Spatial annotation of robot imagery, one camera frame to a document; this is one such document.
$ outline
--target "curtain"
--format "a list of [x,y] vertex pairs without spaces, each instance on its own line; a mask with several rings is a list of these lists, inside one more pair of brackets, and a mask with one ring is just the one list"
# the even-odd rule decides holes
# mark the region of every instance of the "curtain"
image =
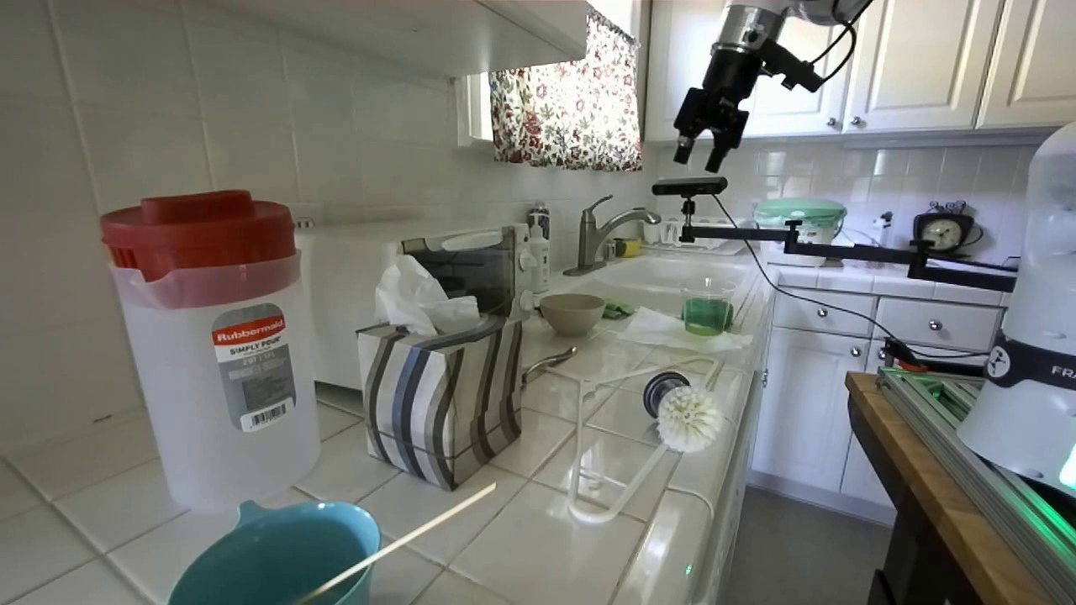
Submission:
[[496,153],[640,170],[636,39],[589,11],[585,58],[491,73]]

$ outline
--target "faucet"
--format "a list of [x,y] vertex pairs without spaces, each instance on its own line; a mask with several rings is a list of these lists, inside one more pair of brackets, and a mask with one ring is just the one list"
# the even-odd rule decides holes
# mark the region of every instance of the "faucet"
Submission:
[[652,214],[647,208],[634,208],[629,214],[598,225],[597,208],[607,206],[608,197],[612,194],[602,194],[598,200],[581,208],[581,214],[579,214],[579,264],[572,273],[592,273],[592,269],[607,264],[607,237],[612,230],[620,230],[625,222],[647,222],[647,225],[663,222],[658,214]]

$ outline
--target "green object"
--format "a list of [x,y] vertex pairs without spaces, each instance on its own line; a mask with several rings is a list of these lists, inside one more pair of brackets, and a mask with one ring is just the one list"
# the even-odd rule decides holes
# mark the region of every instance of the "green object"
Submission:
[[629,319],[629,316],[634,316],[634,305],[607,302],[607,309],[602,309],[602,319],[612,319],[612,323]]
[[[296,505],[267,512],[244,505],[238,525],[219,538],[174,584],[173,605],[293,605],[379,549],[376,520],[356,505]],[[319,602],[364,605],[371,571]]]
[[760,222],[812,222],[816,230],[838,230],[844,222],[844,206],[842,200],[825,200],[825,197],[769,197],[754,206],[754,220]]
[[733,325],[733,305],[726,299],[687,299],[680,319],[698,336],[720,336]]

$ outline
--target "plastic container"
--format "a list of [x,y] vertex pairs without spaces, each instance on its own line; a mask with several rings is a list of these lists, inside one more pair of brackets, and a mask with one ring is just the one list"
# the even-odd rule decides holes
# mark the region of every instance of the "plastic container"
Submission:
[[1076,120],[1030,163],[1025,250],[958,441],[1076,497]]
[[173,500],[234,512],[319,457],[293,222],[248,192],[100,220]]
[[520,309],[536,309],[553,278],[553,243],[544,237],[537,214],[532,214],[528,234],[519,252],[519,269],[520,269],[519,302]]

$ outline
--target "dish towel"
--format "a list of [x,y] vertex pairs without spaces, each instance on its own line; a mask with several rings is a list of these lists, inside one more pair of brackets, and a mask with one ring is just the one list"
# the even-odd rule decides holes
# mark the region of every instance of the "dish towel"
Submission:
[[360,329],[368,450],[453,492],[520,434],[519,354],[519,319],[449,336]]

